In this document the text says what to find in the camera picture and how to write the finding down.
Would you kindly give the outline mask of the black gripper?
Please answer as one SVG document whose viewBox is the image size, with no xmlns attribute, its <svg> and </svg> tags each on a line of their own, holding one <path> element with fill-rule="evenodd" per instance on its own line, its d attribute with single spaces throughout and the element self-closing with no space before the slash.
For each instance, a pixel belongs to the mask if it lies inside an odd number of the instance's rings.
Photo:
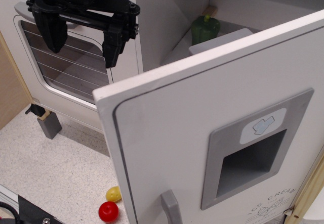
<svg viewBox="0 0 324 224">
<path fill-rule="evenodd" d="M 45 44 L 54 53 L 60 52 L 67 40 L 66 21 L 102 30 L 106 68 L 116 66 L 126 42 L 138 34 L 140 7 L 130 0 L 29 0 L 27 4 Z"/>
</svg>

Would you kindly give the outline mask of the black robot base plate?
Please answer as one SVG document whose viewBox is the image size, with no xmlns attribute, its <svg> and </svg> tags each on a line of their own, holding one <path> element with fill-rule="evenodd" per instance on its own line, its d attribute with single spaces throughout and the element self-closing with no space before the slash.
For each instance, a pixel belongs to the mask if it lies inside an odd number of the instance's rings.
<svg viewBox="0 0 324 224">
<path fill-rule="evenodd" d="M 16 200 L 1 201 L 1 208 L 12 216 L 11 218 L 1 217 L 1 223 L 63 223 L 20 195 Z"/>
</svg>

